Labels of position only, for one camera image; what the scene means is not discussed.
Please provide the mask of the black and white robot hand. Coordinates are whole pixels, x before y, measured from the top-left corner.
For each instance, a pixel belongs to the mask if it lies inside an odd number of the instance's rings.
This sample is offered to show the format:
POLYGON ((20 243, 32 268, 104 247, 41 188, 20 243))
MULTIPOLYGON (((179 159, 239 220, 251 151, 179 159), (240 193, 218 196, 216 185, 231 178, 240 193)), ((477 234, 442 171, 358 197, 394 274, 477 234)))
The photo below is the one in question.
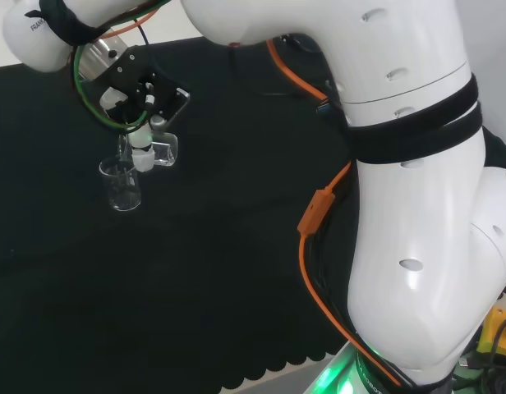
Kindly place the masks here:
POLYGON ((95 82, 106 88, 99 106, 110 121, 122 126, 121 155, 138 172, 171 167, 178 155, 178 138, 170 130, 191 95, 171 80, 149 51, 127 49, 95 82))

